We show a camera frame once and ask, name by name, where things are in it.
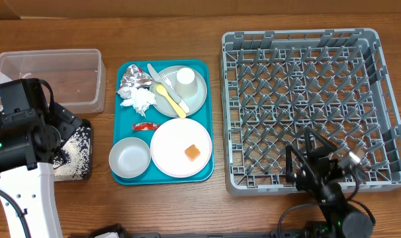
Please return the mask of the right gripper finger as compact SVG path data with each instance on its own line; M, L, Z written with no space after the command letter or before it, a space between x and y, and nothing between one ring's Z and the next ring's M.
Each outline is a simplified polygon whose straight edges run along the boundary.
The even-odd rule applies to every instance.
M310 140L311 138L314 138L314 141L318 142L321 147L313 147ZM309 159L327 157L330 153L333 153L337 150L337 146L334 143L315 132L311 127L305 127L304 140L306 146L306 155Z
M291 144L286 145L286 171L285 179L289 183L304 184L306 181L306 165L303 155ZM294 170L294 159L299 160L300 169Z

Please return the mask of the grey bowl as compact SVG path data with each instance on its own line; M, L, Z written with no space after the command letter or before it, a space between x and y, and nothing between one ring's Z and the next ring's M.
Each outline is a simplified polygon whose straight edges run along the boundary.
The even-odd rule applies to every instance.
M139 138L124 138L114 144L109 153L111 171L124 179L132 179L144 173L150 161L150 148Z

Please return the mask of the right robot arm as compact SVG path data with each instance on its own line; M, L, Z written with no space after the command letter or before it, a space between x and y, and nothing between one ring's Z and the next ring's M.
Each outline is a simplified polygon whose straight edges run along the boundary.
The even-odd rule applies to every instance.
M315 201L286 210L279 218L278 236L285 236L281 226L289 212L318 206L325 220L307 221L297 237L370 237L375 217L366 205L354 199L366 176L361 165L365 152L354 149L343 159L332 159L330 155L337 150L334 143L310 127L303 130L303 138L303 150L286 145L285 179Z

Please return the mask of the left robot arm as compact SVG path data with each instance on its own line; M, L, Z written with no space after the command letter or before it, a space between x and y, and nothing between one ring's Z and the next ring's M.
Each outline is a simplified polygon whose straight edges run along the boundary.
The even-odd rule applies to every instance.
M62 237L54 195L54 159L82 125L46 98L42 79L0 84L0 201L11 237Z

